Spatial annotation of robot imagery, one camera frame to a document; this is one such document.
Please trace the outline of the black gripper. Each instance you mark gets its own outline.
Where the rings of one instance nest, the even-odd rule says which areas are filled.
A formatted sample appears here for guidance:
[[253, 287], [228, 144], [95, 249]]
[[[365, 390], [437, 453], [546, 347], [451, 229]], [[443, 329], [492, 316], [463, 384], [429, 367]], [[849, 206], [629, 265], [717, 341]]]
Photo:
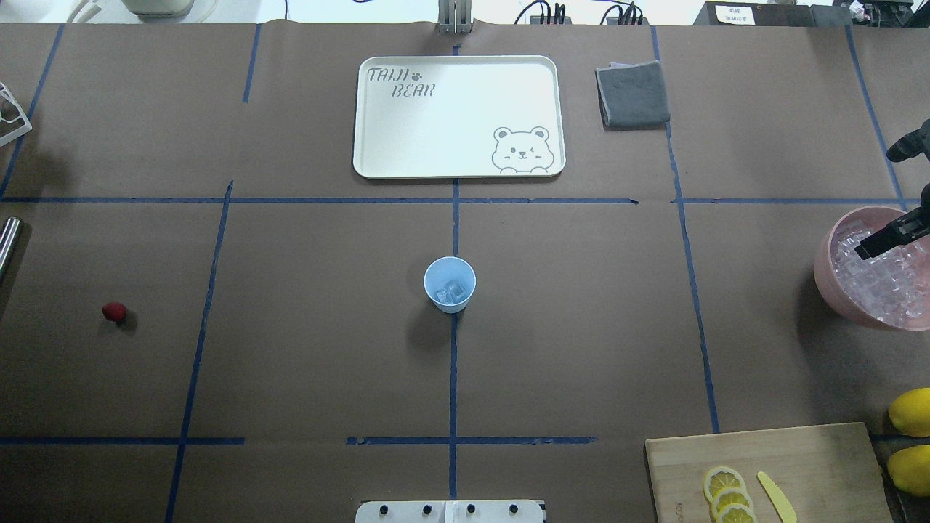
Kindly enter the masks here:
[[[928, 156], [929, 119], [920, 128], [911, 130], [899, 138], [886, 151], [890, 163], [901, 163], [917, 156]], [[874, 234], [867, 236], [854, 249], [861, 259], [872, 259], [896, 247], [904, 247], [929, 234], [929, 214], [924, 209], [909, 211], [888, 222]]]

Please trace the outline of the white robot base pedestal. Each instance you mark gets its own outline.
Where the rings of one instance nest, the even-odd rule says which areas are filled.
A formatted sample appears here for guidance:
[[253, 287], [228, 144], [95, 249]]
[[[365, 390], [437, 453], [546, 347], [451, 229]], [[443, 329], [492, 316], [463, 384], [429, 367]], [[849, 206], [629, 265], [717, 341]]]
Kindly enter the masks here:
[[377, 500], [360, 504], [355, 522], [546, 522], [544, 502], [504, 500]]

